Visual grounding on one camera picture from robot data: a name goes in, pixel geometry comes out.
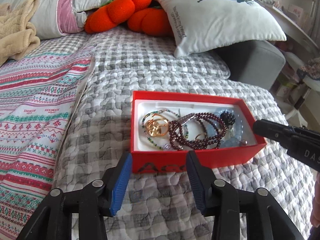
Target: multicolored beaded bracelet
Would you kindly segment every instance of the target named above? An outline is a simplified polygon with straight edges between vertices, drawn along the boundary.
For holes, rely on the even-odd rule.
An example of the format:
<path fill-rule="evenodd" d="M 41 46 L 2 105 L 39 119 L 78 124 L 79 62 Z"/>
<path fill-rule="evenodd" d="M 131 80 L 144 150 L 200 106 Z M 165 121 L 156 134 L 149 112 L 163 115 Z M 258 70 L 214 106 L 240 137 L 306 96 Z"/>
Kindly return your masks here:
<path fill-rule="evenodd" d="M 174 115 L 175 115 L 176 117 L 178 117 L 178 118 L 181 117 L 179 114 L 177 114 L 177 113 L 175 113 L 175 112 L 173 112 L 173 111 L 171 111 L 171 110 L 169 110 L 169 109 L 162 109 L 162 110 L 153 111 L 153 112 L 151 112 L 151 113 L 149 113 L 149 114 L 146 114 L 146 115 L 144 116 L 144 118 L 142 119 L 142 129 L 143 129 L 143 132 L 144 132 L 144 134 L 146 135 L 148 141 L 149 141 L 150 143 L 152 143 L 155 147 L 159 148 L 160 150 L 164 150 L 164 148 L 163 148 L 162 146 L 159 146 L 158 144 L 156 144 L 156 143 L 154 142 L 154 140 L 152 140 L 152 138 L 148 135 L 144 122 L 145 122 L 146 118 L 149 117 L 150 115 L 152 115 L 152 114 L 162 114 L 162 113 L 164 113 L 164 112 L 168 112 L 168 113 L 174 114 Z M 187 139 L 188 136 L 189 136 L 189 130 L 188 130 L 187 125 L 184 125 L 184 127 L 186 128 L 185 138 Z"/>

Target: gray and white checkered blanket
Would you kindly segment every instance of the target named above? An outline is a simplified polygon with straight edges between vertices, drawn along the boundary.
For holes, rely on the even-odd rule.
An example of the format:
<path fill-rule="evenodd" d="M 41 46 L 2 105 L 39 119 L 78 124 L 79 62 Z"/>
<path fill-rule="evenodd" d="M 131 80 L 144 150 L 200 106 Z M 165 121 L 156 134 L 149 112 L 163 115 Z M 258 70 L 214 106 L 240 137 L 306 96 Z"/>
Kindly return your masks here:
<path fill-rule="evenodd" d="M 259 87 L 224 80 L 229 70 L 214 52 L 174 58 L 170 39 L 132 33 L 80 33 L 43 41 L 41 49 L 73 52 L 96 44 L 96 68 L 72 119 L 54 186 L 81 189 L 117 164 L 129 149 L 134 90 L 170 91 L 242 98 L 257 119 L 286 124 L 273 97 Z M 234 187 L 267 188 L 306 238 L 313 178 L 310 169 L 268 142 L 250 162 L 214 169 Z M 211 239 L 213 219 L 197 210 L 186 173 L 132 174 L 121 210 L 106 218 L 109 239 Z M 78 238 L 74 217 L 73 239 Z M 241 235 L 246 237 L 245 219 Z"/>

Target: finger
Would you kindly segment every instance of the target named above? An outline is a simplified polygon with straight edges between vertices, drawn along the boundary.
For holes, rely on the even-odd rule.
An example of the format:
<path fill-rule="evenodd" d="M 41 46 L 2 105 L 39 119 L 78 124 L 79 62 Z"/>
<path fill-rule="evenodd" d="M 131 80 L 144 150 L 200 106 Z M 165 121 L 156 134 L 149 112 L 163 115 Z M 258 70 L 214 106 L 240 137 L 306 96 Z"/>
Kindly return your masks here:
<path fill-rule="evenodd" d="M 318 204 L 320 204 L 320 184 L 316 181 L 315 184 L 315 199 Z"/>
<path fill-rule="evenodd" d="M 320 221 L 315 218 L 313 211 L 311 212 L 310 222 L 316 228 L 320 225 Z"/>
<path fill-rule="evenodd" d="M 314 217 L 318 221 L 320 221 L 320 205 L 316 202 L 316 198 L 313 198 L 312 200 L 312 207 L 313 207 L 312 213 Z"/>

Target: pink velvet stripe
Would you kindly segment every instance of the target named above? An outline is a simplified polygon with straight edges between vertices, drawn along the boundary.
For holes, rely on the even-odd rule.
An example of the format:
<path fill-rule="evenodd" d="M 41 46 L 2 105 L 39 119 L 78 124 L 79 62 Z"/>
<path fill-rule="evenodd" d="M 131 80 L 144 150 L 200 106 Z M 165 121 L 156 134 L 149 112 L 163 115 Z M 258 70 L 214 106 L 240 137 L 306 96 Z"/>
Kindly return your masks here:
<path fill-rule="evenodd" d="M 57 24 L 60 32 L 78 33 L 83 29 L 78 28 L 76 18 L 72 12 L 72 0 L 58 0 Z"/>

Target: human hand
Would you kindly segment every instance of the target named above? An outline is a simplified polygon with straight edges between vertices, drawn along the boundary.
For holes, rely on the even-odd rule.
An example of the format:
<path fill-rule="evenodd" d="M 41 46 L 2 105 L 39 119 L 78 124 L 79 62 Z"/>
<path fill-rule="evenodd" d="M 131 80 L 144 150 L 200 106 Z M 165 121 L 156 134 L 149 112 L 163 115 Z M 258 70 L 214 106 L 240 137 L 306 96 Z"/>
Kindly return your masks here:
<path fill-rule="evenodd" d="M 314 227 L 320 225 L 320 173 L 317 174 L 317 180 L 315 185 L 315 197 L 312 201 L 312 212 L 310 222 Z"/>

